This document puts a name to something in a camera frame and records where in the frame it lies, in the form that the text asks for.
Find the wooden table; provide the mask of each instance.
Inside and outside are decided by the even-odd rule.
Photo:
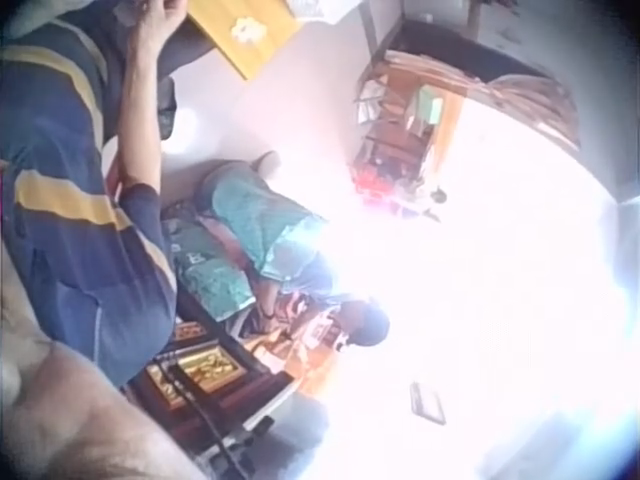
[[[189,16],[220,49],[243,78],[250,80],[298,30],[284,0],[190,0]],[[241,43],[232,35],[238,19],[253,18],[266,35]]]

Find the black cord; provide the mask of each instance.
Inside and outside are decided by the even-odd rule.
[[[208,427],[209,431],[211,432],[211,435],[213,435],[216,445],[220,449],[220,453],[222,454],[224,459],[227,461],[229,466],[233,470],[235,470],[235,472],[238,474],[241,480],[249,480],[249,475],[244,471],[240,463],[238,463],[238,461],[233,457],[229,449],[224,445],[224,440],[220,435],[220,432],[218,431],[216,426],[213,424],[213,422],[209,418],[209,415],[207,415],[207,413],[202,409],[202,407],[200,407],[200,405],[196,401],[193,394],[189,392],[187,389],[185,389],[182,383],[176,380],[173,374],[169,372],[168,369],[165,368],[165,366],[163,365],[163,363],[165,363],[164,361],[159,361],[156,359],[154,360],[154,363],[158,366],[158,368],[160,369],[162,374],[165,376],[165,378],[171,382],[176,393],[180,395],[180,397],[182,397],[184,401],[187,402],[191,406],[191,408],[193,408],[196,411],[198,416],[202,419],[202,421]],[[175,352],[171,352],[168,354],[168,360],[166,361],[166,363],[168,363],[170,367],[178,366],[178,360],[176,358]]]

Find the floor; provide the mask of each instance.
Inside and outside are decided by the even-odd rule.
[[[278,412],[254,451],[258,478],[603,479],[602,461],[592,456],[585,477],[576,459],[605,446],[615,459],[615,442],[629,444],[615,201],[542,137],[474,102],[447,165],[443,228],[380,235],[406,252],[378,265],[394,279],[378,292],[390,339],[341,354],[320,401],[296,396]],[[397,281],[416,271],[420,282]],[[439,392],[446,426],[411,414],[414,380]]]
[[[357,81],[370,48],[400,20],[399,0],[369,0],[364,7],[336,26],[305,25],[250,83],[217,51],[180,69],[176,134],[165,145],[165,202],[190,192],[207,160],[248,160],[276,150],[283,168],[274,188],[331,216],[349,197],[346,165],[361,144]],[[323,179],[333,185],[333,204],[325,201]]]
[[[277,150],[283,167],[274,188],[327,217],[355,208],[346,167],[362,135],[355,85],[374,46],[400,18],[400,4],[369,0],[368,10],[354,10],[337,26],[305,26],[249,84],[217,52],[178,71],[164,201],[189,195],[207,160],[249,160]],[[390,478],[405,469],[460,480],[576,478],[565,475],[570,460],[550,459],[549,448],[516,466],[509,459],[545,421],[573,435],[580,413],[603,402],[592,395],[593,382],[623,362],[612,345],[624,302],[609,275],[617,207],[575,161],[476,104],[463,111],[451,157],[444,177],[448,233],[388,229],[419,244],[396,251],[427,253],[391,262],[411,271],[377,272],[384,278],[421,272],[420,282],[395,282],[416,285],[413,291],[379,285],[393,317],[402,319],[394,338],[384,348],[348,352],[322,402],[296,395],[276,412],[276,426],[254,451],[258,478]],[[379,240],[381,249],[392,241]],[[602,325],[602,318],[609,323]],[[611,341],[599,342],[602,337]],[[567,343],[578,348],[563,363]],[[610,357],[613,363],[597,361]],[[429,368],[425,374],[407,365]],[[442,394],[446,427],[410,414],[407,385],[425,375]],[[568,388],[567,378],[579,390]],[[619,387],[616,381],[609,379],[609,386]],[[605,402],[605,410],[626,412],[628,398],[613,407]],[[591,448],[614,429],[602,418]]]

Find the hand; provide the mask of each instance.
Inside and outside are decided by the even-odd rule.
[[[157,60],[162,47],[187,17],[187,0],[142,0],[130,47]]]

